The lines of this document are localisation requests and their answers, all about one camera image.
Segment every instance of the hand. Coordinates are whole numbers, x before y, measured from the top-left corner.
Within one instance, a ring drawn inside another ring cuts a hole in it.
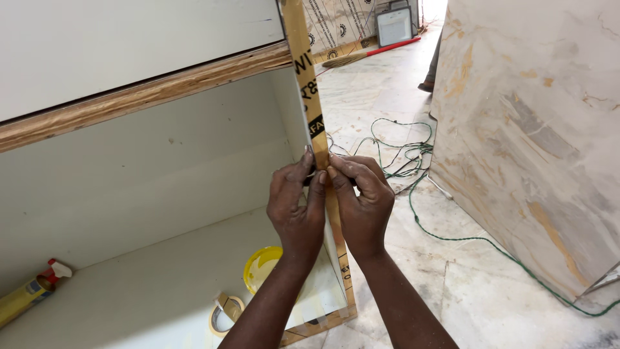
[[[330,153],[329,162],[327,172],[338,197],[342,235],[351,254],[356,260],[382,255],[394,191],[381,167],[366,156],[339,157]],[[355,196],[349,178],[357,183],[359,197]]]
[[[308,192],[308,206],[299,206],[303,183],[312,168],[314,155],[310,147],[302,159],[273,173],[267,215],[282,242],[281,260],[314,266],[323,244],[325,230],[325,181],[327,173],[318,171]]]

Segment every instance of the person's right hand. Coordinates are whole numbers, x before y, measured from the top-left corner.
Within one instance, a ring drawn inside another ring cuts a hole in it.
[[[373,158],[329,154],[332,178],[338,205],[342,235],[353,257],[372,258],[385,253],[383,238],[392,206],[394,191],[388,185],[381,167]],[[357,183],[360,196],[355,195],[349,178]]]

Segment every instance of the red broom handle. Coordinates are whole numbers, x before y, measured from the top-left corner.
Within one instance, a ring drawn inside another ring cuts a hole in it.
[[[420,39],[421,39],[421,37],[414,37],[413,39],[409,39],[409,40],[393,43],[392,45],[381,47],[381,48],[379,48],[377,50],[368,51],[368,52],[366,52],[366,57],[372,56],[372,55],[376,55],[377,53],[385,52],[385,51],[391,50],[393,48],[401,47],[401,46],[407,45],[409,43],[419,41]]]

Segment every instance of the person's leg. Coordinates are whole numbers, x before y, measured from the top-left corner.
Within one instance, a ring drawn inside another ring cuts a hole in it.
[[[418,88],[425,92],[433,92],[433,88],[435,87],[435,75],[437,74],[437,64],[439,63],[439,46],[441,45],[441,35],[443,34],[443,29],[439,34],[439,39],[437,40],[437,47],[435,48],[435,53],[433,54],[433,59],[430,61],[430,66],[428,67],[428,74],[423,83],[418,85]]]

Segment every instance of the person's shoe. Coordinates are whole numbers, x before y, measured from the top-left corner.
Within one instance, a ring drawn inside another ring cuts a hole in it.
[[[425,80],[423,83],[418,85],[418,88],[424,92],[433,93],[433,89],[435,88],[435,82]]]

